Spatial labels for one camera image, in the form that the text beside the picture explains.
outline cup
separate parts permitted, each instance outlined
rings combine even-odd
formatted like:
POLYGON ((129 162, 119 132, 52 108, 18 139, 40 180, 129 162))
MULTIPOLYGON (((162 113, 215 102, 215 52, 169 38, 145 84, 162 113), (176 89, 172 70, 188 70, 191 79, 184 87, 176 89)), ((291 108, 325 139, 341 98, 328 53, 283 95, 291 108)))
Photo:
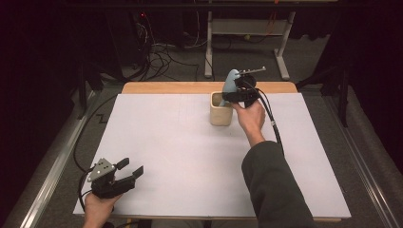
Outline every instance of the cup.
POLYGON ((222 92, 212 92, 210 96, 210 123, 217 126, 231 124, 233 108, 231 104, 225 103, 220 106, 222 92))

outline white paper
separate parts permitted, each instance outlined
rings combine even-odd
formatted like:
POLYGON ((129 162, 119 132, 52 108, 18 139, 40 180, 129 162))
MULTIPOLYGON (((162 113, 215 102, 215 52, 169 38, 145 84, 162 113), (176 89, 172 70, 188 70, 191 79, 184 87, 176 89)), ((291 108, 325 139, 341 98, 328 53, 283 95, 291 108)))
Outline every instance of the white paper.
MULTIPOLYGON (((286 160, 314 217, 349 218, 350 212, 298 93, 267 94, 286 160)), ((240 169, 249 143, 234 111, 229 126, 209 122, 209 94, 121 94, 93 163, 130 164, 121 179, 144 166, 136 188, 115 205, 124 217, 254 217, 240 169)), ((275 141, 266 117, 263 134, 275 141)), ((83 192, 90 189, 86 183, 83 192)), ((74 214, 83 214, 77 203, 74 214)))

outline hand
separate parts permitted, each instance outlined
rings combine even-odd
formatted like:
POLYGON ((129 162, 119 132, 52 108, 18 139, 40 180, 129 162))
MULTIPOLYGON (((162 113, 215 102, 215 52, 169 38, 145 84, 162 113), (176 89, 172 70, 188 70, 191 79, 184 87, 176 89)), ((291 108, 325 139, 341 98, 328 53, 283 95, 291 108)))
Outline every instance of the hand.
POLYGON ((232 103, 232 107, 237 111, 238 122, 245 132, 251 147, 265 141, 261 128, 264 125, 266 113, 261 103, 256 100, 248 108, 243 108, 238 103, 232 103))
POLYGON ((112 213, 113 205, 121 197, 99 199, 92 193, 86 195, 86 220, 83 228, 101 228, 112 213))

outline dark background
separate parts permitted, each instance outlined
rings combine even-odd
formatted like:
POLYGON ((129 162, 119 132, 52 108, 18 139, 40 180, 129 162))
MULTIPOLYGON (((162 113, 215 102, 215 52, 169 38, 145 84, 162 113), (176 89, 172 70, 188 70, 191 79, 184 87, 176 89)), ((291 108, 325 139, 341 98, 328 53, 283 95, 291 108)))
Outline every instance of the dark background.
MULTIPOLYGON (((339 20, 334 10, 305 10, 297 13, 290 37, 298 39, 308 34, 316 39, 332 33, 316 72, 340 61, 348 63, 351 86, 375 132, 403 171, 400 12, 401 7, 393 0, 370 9, 343 11, 339 20)), ((184 30, 193 35, 197 32, 194 16, 188 17, 187 13, 147 15, 155 25, 153 29, 178 47, 183 45, 184 30)), ((235 15, 251 14, 226 12, 219 16, 235 15)), ((201 31, 205 31, 206 13, 200 16, 201 31)), ((0 29, 3 223, 74 107, 70 95, 78 86, 78 68, 84 64, 90 85, 102 89, 99 73, 121 78, 120 66, 141 62, 142 51, 128 14, 66 12, 50 0, 2 1, 0 29)))

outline sleeve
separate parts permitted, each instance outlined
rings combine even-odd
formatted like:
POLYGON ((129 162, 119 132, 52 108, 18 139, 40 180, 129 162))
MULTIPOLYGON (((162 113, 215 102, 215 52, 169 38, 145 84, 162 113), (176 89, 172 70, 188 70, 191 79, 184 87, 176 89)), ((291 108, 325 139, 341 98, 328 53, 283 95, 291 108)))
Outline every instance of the sleeve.
POLYGON ((276 142, 260 142, 242 163, 259 228, 316 227, 281 151, 276 142))

